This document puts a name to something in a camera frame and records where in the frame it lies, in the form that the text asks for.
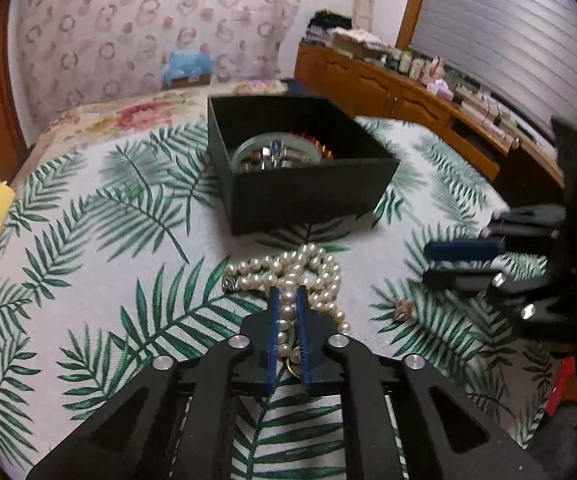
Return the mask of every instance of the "bed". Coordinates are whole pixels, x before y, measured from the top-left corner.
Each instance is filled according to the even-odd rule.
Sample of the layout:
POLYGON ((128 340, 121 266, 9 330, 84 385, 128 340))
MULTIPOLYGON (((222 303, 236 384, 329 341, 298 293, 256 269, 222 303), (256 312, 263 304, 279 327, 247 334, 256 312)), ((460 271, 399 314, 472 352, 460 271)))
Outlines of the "bed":
MULTIPOLYGON (((433 239, 476 235, 505 207, 427 128, 358 118, 401 160, 372 214, 232 237, 207 154, 206 98, 233 85, 86 105, 54 121, 13 181, 0 234, 0 463, 13 480, 154 356, 185 359, 264 303, 220 287, 227 263, 315 242, 342 266, 350 335, 423 355, 524 446, 556 362, 482 300, 421 283, 433 239), (398 300, 414 305, 396 320, 398 300)), ((267 88, 267 92, 284 89, 267 88)), ((543 258, 496 261, 518 277, 543 258)), ((233 478, 344 478, 339 399, 305 399, 284 367, 274 394, 242 400, 233 478)))

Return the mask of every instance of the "pearl strand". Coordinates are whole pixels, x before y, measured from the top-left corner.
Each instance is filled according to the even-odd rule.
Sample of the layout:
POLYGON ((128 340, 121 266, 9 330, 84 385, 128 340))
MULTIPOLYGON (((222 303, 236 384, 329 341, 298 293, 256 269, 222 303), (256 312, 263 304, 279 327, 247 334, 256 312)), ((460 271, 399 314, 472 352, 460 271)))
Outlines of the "pearl strand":
POLYGON ((296 315, 297 287, 306 286, 310 308, 329 314, 335 320, 337 332, 348 334, 351 325, 345 320, 346 314, 335 303, 342 286, 341 272, 342 268, 332 254, 310 243, 280 256, 269 255, 236 265, 228 264, 222 286, 229 292, 261 290, 267 294, 272 286, 280 289, 278 357, 289 358, 294 364, 299 364, 299 347, 291 349, 289 346, 289 330, 296 315), (307 269, 315 277, 306 276, 304 273, 307 269))

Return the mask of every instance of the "silver bolt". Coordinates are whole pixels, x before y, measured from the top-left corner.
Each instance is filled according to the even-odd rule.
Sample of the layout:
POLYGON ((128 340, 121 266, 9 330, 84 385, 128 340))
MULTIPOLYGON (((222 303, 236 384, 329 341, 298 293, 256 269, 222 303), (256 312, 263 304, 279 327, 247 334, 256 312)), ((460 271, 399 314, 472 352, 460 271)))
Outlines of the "silver bolt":
POLYGON ((534 314, 535 314, 535 305, 533 303, 529 303, 521 310, 520 317, 522 319, 528 319, 530 317, 533 317, 534 314))
POLYGON ((156 370, 168 370, 174 363, 175 361, 173 361, 171 356, 160 355, 153 359, 153 368, 156 370))
POLYGON ((419 370, 424 368, 426 364, 426 359, 418 354, 410 354, 405 357, 405 365, 411 368, 411 370, 419 370))
POLYGON ((349 343, 349 338, 344 334, 333 334, 329 337, 329 345, 335 348, 344 348, 349 343))
POLYGON ((495 277, 493 278, 493 280, 491 281, 491 283, 493 284, 493 286, 502 286, 502 283, 504 283, 506 281, 506 276, 504 275, 503 272, 498 272, 495 277))
POLYGON ((246 348, 251 340, 245 335, 234 335, 228 340, 228 345, 232 348, 246 348))

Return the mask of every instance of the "gray roller blind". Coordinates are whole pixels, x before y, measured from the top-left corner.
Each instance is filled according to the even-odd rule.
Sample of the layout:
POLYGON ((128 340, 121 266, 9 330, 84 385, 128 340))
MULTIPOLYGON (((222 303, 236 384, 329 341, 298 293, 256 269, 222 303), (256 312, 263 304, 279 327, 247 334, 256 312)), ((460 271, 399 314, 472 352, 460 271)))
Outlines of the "gray roller blind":
POLYGON ((577 117, 574 0, 424 0, 411 47, 443 56, 550 135, 577 117))

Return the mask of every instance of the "black box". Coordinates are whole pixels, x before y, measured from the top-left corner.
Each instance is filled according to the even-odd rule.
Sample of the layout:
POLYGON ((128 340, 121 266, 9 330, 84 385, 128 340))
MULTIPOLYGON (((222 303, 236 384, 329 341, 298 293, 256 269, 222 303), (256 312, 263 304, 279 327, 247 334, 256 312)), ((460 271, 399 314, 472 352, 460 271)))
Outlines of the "black box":
POLYGON ((399 160, 326 99, 211 96, 208 149, 233 235, 317 223, 376 208, 399 160), (266 132, 304 132, 334 159, 315 166, 233 171, 229 153, 266 132))

